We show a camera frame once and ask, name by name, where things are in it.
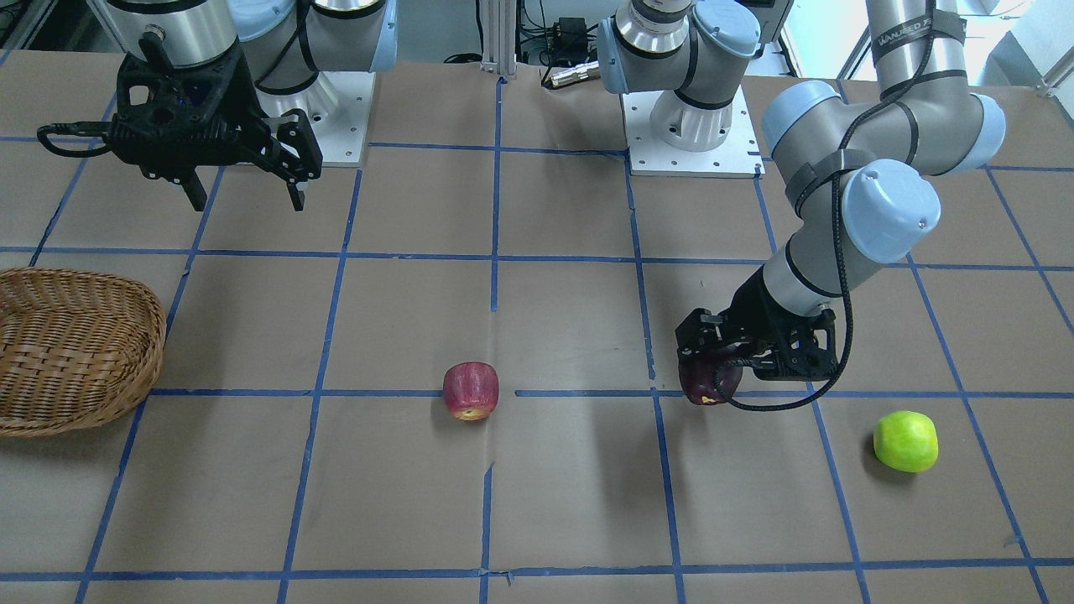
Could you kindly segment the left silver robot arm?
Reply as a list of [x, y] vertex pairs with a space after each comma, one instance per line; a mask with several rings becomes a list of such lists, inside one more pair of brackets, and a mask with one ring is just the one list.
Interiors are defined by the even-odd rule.
[[[986, 164], [1004, 111], [970, 91], [966, 21], [954, 1], [867, 3], [879, 100], [847, 104], [825, 81], [779, 94], [761, 130], [801, 226], [721, 313], [694, 310], [674, 330], [682, 374], [752, 366], [764, 382], [836, 374], [830, 306], [904, 257], [940, 219], [930, 175]], [[661, 92], [654, 126], [674, 148], [720, 142], [705, 117], [730, 112], [759, 23], [735, 1], [625, 1], [596, 34], [603, 85]]]

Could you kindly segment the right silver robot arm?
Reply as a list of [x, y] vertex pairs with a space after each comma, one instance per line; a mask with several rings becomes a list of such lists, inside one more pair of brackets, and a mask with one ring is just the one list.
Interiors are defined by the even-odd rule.
[[284, 181], [296, 211], [325, 167], [326, 127], [349, 103], [331, 74], [398, 58], [394, 1], [92, 1], [124, 51], [117, 104], [79, 135], [183, 189], [202, 211], [200, 167], [250, 164]]

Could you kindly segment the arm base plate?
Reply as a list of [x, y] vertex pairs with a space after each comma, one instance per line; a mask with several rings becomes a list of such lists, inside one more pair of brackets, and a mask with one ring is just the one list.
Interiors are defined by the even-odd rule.
[[741, 87], [717, 110], [687, 106], [672, 91], [620, 100], [633, 175], [752, 179], [766, 173]]
[[258, 91], [258, 100], [268, 117], [300, 107], [310, 125], [326, 167], [361, 167], [377, 76], [369, 72], [329, 71], [292, 94]]

